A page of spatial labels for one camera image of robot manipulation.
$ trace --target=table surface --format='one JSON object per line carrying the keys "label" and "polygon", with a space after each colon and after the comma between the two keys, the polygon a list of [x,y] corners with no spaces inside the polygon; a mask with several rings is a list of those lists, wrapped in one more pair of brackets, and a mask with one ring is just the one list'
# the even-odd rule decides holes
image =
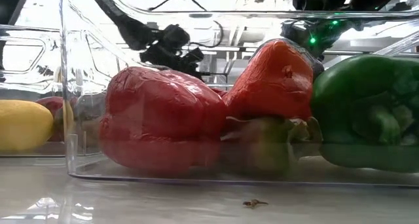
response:
{"label": "table surface", "polygon": [[[0,224],[419,223],[415,189],[88,181],[69,177],[64,160],[1,160]],[[269,205],[242,206],[254,198]]]}

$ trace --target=clear plastic bin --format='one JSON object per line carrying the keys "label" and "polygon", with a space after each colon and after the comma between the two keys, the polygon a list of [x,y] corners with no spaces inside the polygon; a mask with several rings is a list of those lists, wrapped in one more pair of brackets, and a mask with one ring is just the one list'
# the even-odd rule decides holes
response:
{"label": "clear plastic bin", "polygon": [[63,157],[60,32],[0,25],[0,45],[0,156]]}
{"label": "clear plastic bin", "polygon": [[[211,65],[208,58],[200,64],[200,71],[211,73],[203,79],[212,89],[183,73],[141,64],[138,53],[108,41],[120,40],[116,29],[115,36],[106,37],[95,26],[102,17],[92,12],[99,9],[92,0],[62,0],[65,104],[73,97],[86,98],[83,107],[64,111],[71,176],[164,183],[419,185],[416,11],[251,11],[258,9],[241,6],[148,12],[127,0],[112,1],[144,23],[197,29],[215,36],[214,43],[222,33],[221,45],[201,50],[207,57],[225,53],[225,61],[219,57]],[[196,28],[213,20],[222,29],[217,24],[205,31]],[[286,25],[296,25],[301,35],[281,34]],[[254,42],[243,41],[245,35]],[[299,45],[281,35],[294,37]],[[206,41],[200,34],[191,39]],[[271,39],[277,40],[259,48]],[[104,72],[88,60],[86,53],[95,48],[122,62],[118,71]],[[79,156],[89,144],[102,153]]]}
{"label": "clear plastic bin", "polygon": [[[9,20],[14,25],[0,25],[0,157],[59,157],[65,164],[58,4],[20,0]],[[12,160],[2,159],[5,164]]]}

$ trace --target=yellow lemon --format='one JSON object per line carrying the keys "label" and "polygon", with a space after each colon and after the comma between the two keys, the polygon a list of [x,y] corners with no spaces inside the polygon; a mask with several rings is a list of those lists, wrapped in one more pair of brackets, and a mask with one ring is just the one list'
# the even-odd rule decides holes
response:
{"label": "yellow lemon", "polygon": [[52,135],[54,118],[44,106],[23,100],[0,100],[0,151],[26,151]]}

